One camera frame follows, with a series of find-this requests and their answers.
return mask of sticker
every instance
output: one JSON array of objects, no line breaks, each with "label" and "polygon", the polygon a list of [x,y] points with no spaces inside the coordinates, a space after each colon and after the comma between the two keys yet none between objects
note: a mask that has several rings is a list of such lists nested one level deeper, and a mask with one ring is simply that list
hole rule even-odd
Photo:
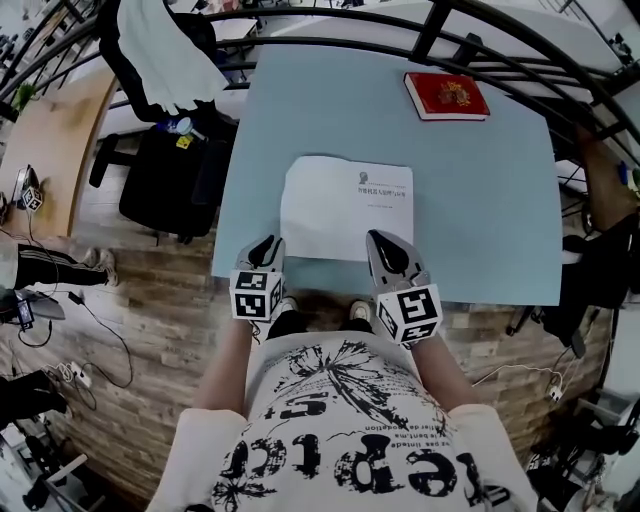
[{"label": "sticker", "polygon": [[187,149],[190,144],[191,144],[191,138],[187,137],[186,135],[183,135],[178,139],[178,142],[176,142],[176,147],[181,149]]}]

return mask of white t-shirt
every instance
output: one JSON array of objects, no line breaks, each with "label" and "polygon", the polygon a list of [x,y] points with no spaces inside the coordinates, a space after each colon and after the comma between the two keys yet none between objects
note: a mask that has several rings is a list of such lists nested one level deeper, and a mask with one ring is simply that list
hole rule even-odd
[{"label": "white t-shirt", "polygon": [[490,487],[511,510],[536,510],[495,410],[445,413],[404,349],[362,332],[295,334],[249,366],[248,420],[183,412],[148,511],[478,512]]}]

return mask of wooden floor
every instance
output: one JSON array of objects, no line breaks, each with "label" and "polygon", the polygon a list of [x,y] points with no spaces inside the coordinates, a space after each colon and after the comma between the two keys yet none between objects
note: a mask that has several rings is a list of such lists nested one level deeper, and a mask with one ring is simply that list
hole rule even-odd
[{"label": "wooden floor", "polygon": [[[80,219],[87,225],[143,231],[118,213],[125,177],[124,169],[111,166],[99,190],[87,188]],[[50,413],[49,417],[55,434],[69,437],[88,455],[89,466],[139,509],[154,492],[178,416],[191,403],[198,379],[215,355],[230,317],[224,283],[214,286],[209,278],[214,241],[215,230],[190,246],[168,238],[161,239],[158,247],[140,241],[112,242],[121,285],[83,290],[88,307],[126,339],[133,356],[134,380],[129,388],[119,389],[91,372],[97,410],[91,411],[76,390],[64,386],[61,391],[72,414]],[[78,258],[87,247],[77,239],[45,243],[69,250]],[[69,301],[63,293],[67,290],[77,293],[78,287],[58,286],[55,297],[67,319],[54,322],[46,347],[27,348],[18,341],[16,327],[0,327],[0,373],[11,373],[13,347],[13,365],[21,371],[60,362],[93,361],[116,382],[126,382],[127,359],[120,341],[84,308]],[[337,324],[348,302],[348,297],[316,295],[301,300],[303,310],[323,325]],[[533,322],[515,337],[507,337],[504,330],[513,314],[511,307],[447,305],[443,334],[472,381],[504,364],[551,367],[564,350],[556,338]],[[530,446],[548,431],[549,412],[598,381],[608,349],[610,321],[610,312],[603,311],[591,329],[583,361],[572,362],[569,353],[558,364],[559,371],[568,369],[565,383],[570,383],[559,406],[545,397],[548,373],[503,369],[478,386],[482,399],[498,410],[522,461]],[[46,325],[42,323],[33,332],[34,341],[43,339],[39,336],[46,334]],[[88,395],[84,399],[91,403]]]}]

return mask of shoe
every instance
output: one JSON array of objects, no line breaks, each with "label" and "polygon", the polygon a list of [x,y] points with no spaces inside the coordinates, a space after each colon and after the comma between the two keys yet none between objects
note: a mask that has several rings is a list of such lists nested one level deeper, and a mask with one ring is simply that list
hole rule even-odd
[{"label": "shoe", "polygon": [[89,268],[95,267],[98,264],[98,249],[96,249],[95,247],[89,247],[80,263],[86,265]]},{"label": "shoe", "polygon": [[96,268],[107,272],[107,283],[109,286],[118,286],[118,273],[116,272],[116,257],[111,251],[100,250],[100,261]]},{"label": "shoe", "polygon": [[364,300],[357,300],[353,304],[351,304],[351,309],[349,310],[349,320],[366,320],[371,323],[371,306],[369,303]]},{"label": "shoe", "polygon": [[300,311],[300,308],[298,307],[298,301],[293,297],[283,298],[280,301],[280,304],[276,306],[276,311],[271,321],[275,322],[276,319],[285,311]]},{"label": "shoe", "polygon": [[300,307],[298,306],[298,301],[293,297],[285,297],[280,302],[280,314],[285,311],[300,311]]}]

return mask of red book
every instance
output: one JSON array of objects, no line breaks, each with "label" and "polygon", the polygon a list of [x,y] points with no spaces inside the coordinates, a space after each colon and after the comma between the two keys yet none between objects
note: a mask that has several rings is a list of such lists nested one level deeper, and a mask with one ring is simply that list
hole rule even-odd
[{"label": "red book", "polygon": [[404,84],[423,121],[484,121],[489,107],[468,76],[406,73]]}]

